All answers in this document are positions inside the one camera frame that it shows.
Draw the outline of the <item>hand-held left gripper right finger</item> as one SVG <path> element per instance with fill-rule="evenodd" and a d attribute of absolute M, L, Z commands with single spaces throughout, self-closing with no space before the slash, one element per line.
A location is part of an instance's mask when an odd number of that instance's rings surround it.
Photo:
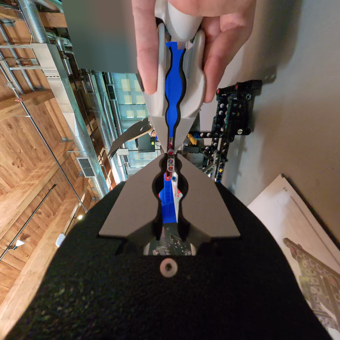
<path fill-rule="evenodd" d="M 176 156 L 182 193 L 178 233 L 198 251 L 202 244 L 241 236 L 217 186 L 182 155 Z"/>

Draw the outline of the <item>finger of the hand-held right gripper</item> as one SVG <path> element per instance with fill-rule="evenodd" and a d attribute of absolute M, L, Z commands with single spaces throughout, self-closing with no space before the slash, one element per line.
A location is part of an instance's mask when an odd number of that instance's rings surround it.
<path fill-rule="evenodd" d="M 180 76 L 184 81 L 184 95 L 178 104 L 180 120 L 176 126 L 174 150 L 178 151 L 192 127 L 203 104 L 206 90 L 206 78 L 202 71 L 205 47 L 205 33 L 200 29 L 190 49 L 185 50 L 180 61 Z"/>
<path fill-rule="evenodd" d="M 166 76 L 171 66 L 171 51 L 166 46 L 167 30 L 163 23 L 158 25 L 158 80 L 157 91 L 152 95 L 144 93 L 147 110 L 159 143 L 164 152 L 168 152 L 169 127 L 166 120 L 168 101 L 165 93 Z"/>

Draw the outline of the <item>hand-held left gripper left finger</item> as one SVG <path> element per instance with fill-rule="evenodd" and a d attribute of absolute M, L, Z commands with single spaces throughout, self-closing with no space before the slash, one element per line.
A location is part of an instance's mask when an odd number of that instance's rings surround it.
<path fill-rule="evenodd" d="M 124 183 L 100 237 L 126 241 L 140 253 L 154 238 L 160 238 L 163 217 L 159 193 L 164 188 L 167 160 L 167 154 L 161 154 Z"/>

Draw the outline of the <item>brick-built toy truck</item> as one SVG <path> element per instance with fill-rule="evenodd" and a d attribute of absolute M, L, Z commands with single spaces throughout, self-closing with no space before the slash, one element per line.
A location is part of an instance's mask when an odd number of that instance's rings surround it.
<path fill-rule="evenodd" d="M 182 155 L 201 155 L 198 167 L 216 183 L 221 182 L 225 165 L 228 161 L 227 153 L 236 136 L 247 136 L 251 133 L 249 127 L 253 97 L 262 88 L 261 80 L 249 80 L 234 85 L 219 88 L 216 91 L 217 110 L 209 131 L 199 131 L 192 127 L 187 138 L 189 145 L 183 144 Z M 177 187 L 178 176 L 172 173 L 173 197 L 176 217 L 179 200 L 182 193 Z"/>

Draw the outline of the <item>grey desk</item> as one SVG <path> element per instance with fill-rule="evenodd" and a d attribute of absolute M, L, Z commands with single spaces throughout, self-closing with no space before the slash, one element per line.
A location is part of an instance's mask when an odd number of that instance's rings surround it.
<path fill-rule="evenodd" d="M 257 1 L 252 33 L 219 84 L 263 81 L 223 185 L 249 205 L 284 175 L 338 241 L 339 24 L 339 0 Z"/>

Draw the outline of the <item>person's right hand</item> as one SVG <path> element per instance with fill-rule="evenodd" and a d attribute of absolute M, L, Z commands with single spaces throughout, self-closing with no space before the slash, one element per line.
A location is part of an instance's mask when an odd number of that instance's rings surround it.
<path fill-rule="evenodd" d="M 153 0 L 133 0 L 137 65 L 145 93 L 157 90 L 158 33 Z M 169 1 L 184 14 L 202 16 L 205 32 L 203 72 L 206 77 L 204 102 L 215 96 L 224 71 L 249 39 L 254 23 L 256 1 L 253 0 L 173 0 Z"/>

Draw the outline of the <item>blue open-front bin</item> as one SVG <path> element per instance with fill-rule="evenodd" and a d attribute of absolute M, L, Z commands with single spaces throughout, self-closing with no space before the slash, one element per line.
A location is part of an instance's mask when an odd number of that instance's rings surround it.
<path fill-rule="evenodd" d="M 168 101 L 168 109 L 166 112 L 166 120 L 169 127 L 169 146 L 168 155 L 174 156 L 174 129 L 178 120 L 177 104 L 181 98 L 183 90 L 183 82 L 180 76 L 180 61 L 183 49 L 179 49 L 177 42 L 167 42 L 166 46 L 171 51 L 171 66 L 166 76 L 165 93 Z M 162 202 L 162 218 L 163 223 L 176 223 L 176 211 L 173 197 L 172 187 L 173 174 L 166 171 L 164 173 L 164 188 L 159 193 Z"/>

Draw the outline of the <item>dark angled panel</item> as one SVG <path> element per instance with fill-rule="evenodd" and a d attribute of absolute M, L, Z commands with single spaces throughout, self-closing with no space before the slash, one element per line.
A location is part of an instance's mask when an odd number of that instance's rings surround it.
<path fill-rule="evenodd" d="M 145 134 L 148 134 L 153 130 L 153 125 L 149 117 L 145 117 L 141 121 L 138 121 L 131 127 L 129 127 L 122 135 L 120 135 L 115 141 L 108 152 L 108 159 L 111 159 L 123 144 L 128 141 L 135 140 Z"/>

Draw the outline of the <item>black toy set box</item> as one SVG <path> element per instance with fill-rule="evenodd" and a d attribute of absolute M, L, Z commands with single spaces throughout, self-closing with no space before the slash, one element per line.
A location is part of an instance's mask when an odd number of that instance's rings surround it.
<path fill-rule="evenodd" d="M 196 248 L 188 241 L 183 241 L 178 234 L 176 223 L 163 224 L 160 239 L 153 237 L 143 251 L 149 256 L 195 256 Z"/>

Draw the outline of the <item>louvred white vent grille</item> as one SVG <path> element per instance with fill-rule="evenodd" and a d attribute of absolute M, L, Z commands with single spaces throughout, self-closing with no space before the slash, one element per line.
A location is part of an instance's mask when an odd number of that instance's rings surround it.
<path fill-rule="evenodd" d="M 94 178 L 97 176 L 96 170 L 89 157 L 76 157 L 76 160 L 85 178 Z"/>

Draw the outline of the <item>instruction booklet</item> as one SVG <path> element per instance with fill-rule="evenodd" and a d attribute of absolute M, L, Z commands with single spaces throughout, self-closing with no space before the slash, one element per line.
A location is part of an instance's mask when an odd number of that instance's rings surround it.
<path fill-rule="evenodd" d="M 248 208 L 280 246 L 313 313 L 339 339 L 339 249 L 283 175 Z"/>

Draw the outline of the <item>silver spiral duct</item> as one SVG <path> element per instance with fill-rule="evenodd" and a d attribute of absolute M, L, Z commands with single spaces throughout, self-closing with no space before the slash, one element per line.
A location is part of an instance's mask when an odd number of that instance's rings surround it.
<path fill-rule="evenodd" d="M 127 175 L 121 157 L 117 157 L 116 155 L 109 156 L 110 148 L 112 147 L 113 142 L 116 140 L 117 135 L 115 125 L 113 124 L 112 110 L 104 84 L 103 75 L 101 72 L 91 71 L 90 78 L 93 81 L 94 91 L 100 106 L 99 110 L 102 120 L 101 126 L 103 131 L 103 141 L 108 162 L 111 167 L 114 181 L 116 184 L 119 184 L 120 182 L 126 181 Z"/>

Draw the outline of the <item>silver ventilation duct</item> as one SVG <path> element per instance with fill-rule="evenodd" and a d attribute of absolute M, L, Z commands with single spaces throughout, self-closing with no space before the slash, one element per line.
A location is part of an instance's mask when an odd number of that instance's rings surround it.
<path fill-rule="evenodd" d="M 74 143 L 79 151 L 79 156 L 90 159 L 95 174 L 91 181 L 99 198 L 102 199 L 109 193 L 107 182 L 105 181 L 59 51 L 52 44 L 32 44 L 31 47 L 66 120 Z"/>

